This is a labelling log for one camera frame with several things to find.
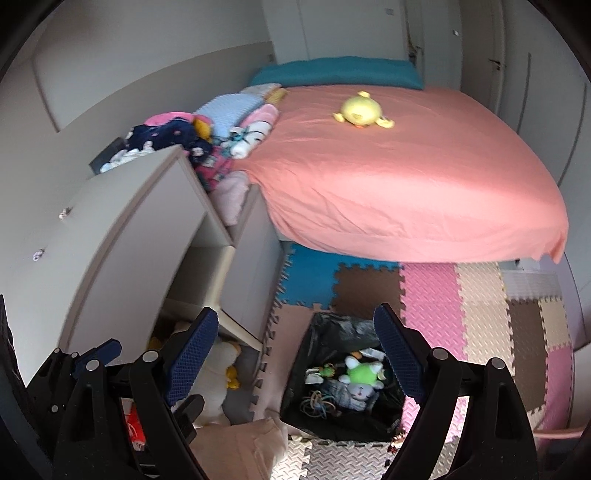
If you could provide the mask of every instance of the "white wall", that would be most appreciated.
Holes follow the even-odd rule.
[[[263,0],[263,7],[277,63],[408,58],[401,0]]]
[[[0,83],[0,293],[109,142],[237,91],[272,53],[260,0],[70,0],[35,40]]]
[[[39,41],[34,65],[62,129],[145,75],[268,40],[260,0],[66,0]]]

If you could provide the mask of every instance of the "metal bolt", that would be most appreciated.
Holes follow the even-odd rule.
[[[495,367],[497,370],[503,370],[505,368],[505,362],[500,358],[494,357],[491,360],[492,366]]]
[[[449,357],[449,353],[444,348],[435,348],[433,349],[433,356],[437,360],[447,360]]]
[[[94,370],[96,370],[97,368],[99,368],[99,365],[100,365],[100,362],[98,360],[94,359],[94,360],[91,360],[90,362],[88,362],[86,364],[86,369],[89,372],[93,372]]]
[[[154,362],[158,358],[158,352],[150,350],[142,355],[142,360],[147,364]]]

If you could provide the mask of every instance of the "mattress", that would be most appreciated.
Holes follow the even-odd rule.
[[[396,124],[336,122],[367,90]],[[550,173],[493,113],[453,90],[360,85],[289,89],[273,133],[235,162],[286,237],[316,250],[404,262],[481,262],[566,243]]]

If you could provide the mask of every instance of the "closet door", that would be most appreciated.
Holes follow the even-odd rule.
[[[299,0],[310,59],[408,59],[400,0]]]

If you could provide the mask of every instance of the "black trash bag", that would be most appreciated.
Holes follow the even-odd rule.
[[[306,370],[326,363],[342,364],[347,355],[365,348],[382,350],[373,321],[333,313],[316,313],[291,369],[281,402],[281,420],[325,440],[390,442],[400,425],[404,393],[386,359],[385,388],[378,390],[378,399],[371,414],[337,407],[340,416],[328,415],[322,419],[312,418],[300,410],[302,399],[320,389],[319,385],[304,384]],[[339,370],[334,378],[345,372],[344,369]]]

